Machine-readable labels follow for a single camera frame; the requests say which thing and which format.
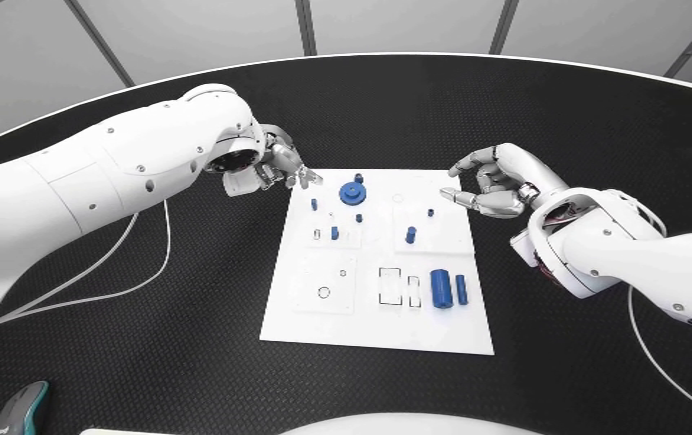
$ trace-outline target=black table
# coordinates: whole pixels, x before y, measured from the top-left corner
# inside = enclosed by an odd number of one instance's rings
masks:
[[[616,187],[692,230],[692,89],[574,65],[440,55],[347,56],[227,68],[91,101],[0,139],[0,161],[202,83],[231,85],[319,168],[446,169],[514,142],[573,186]],[[471,184],[473,176],[463,179]],[[527,217],[472,214],[494,357],[260,341],[290,192],[230,199],[204,174],[171,203],[174,256],[146,288],[0,326],[0,399],[52,382],[45,433],[99,426],[174,434],[279,433],[368,412],[465,415],[547,434],[692,433],[692,404],[645,358],[622,284],[577,300],[509,247]],[[54,253],[8,312],[71,278],[123,220]],[[148,210],[99,271],[57,301],[119,291],[165,256]],[[642,335],[692,388],[692,327],[635,298]]]

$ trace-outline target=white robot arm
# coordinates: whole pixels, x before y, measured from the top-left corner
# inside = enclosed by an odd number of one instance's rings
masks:
[[[104,120],[41,152],[0,164],[0,301],[60,247],[224,174],[231,197],[321,183],[286,132],[260,125],[225,85]]]
[[[479,168],[479,195],[445,198],[495,218],[535,212],[511,244],[533,267],[580,298],[628,282],[677,320],[692,324],[692,234],[665,238],[651,210],[616,190],[569,188],[541,160],[511,143],[473,152],[450,169]]]

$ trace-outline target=blue cylinder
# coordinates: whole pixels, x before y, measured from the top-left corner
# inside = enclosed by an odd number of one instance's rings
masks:
[[[458,275],[458,303],[460,305],[469,305],[469,295],[466,294],[466,279],[463,275]]]
[[[433,305],[436,308],[450,308],[455,305],[452,298],[450,272],[433,270],[430,272],[430,286],[433,288]]]
[[[407,231],[407,243],[416,242],[416,227],[409,227]]]
[[[367,197],[365,185],[358,182],[349,182],[339,190],[339,198],[347,205],[360,205]]]

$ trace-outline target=white board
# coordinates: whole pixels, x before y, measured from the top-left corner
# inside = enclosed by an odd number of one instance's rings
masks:
[[[293,190],[260,339],[494,355],[469,217],[439,194],[442,187],[459,188],[459,180],[442,170],[318,173],[325,184]],[[368,197],[349,206],[339,188],[357,173]],[[406,242],[410,226],[414,244]],[[450,272],[449,309],[433,306],[436,269]],[[465,306],[458,274],[466,276]]]

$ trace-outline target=textured black mat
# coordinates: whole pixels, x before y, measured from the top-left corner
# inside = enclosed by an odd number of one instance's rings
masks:
[[[445,56],[306,59],[234,68],[114,95],[0,139],[0,161],[126,110],[230,84],[313,167],[446,169],[512,141],[573,186],[618,187],[692,231],[692,90],[541,62]],[[0,326],[0,400],[48,379],[45,433],[99,426],[175,434],[280,433],[367,412],[466,415],[547,434],[692,433],[692,403],[642,354],[626,287],[577,300],[508,240],[527,218],[472,215],[495,357],[260,342],[290,193],[234,199],[204,174],[171,199],[174,256],[135,294]],[[9,311],[109,250],[126,221],[34,267]],[[162,206],[109,263],[58,300],[143,281],[165,256]],[[692,327],[636,297],[642,334],[692,389]]]

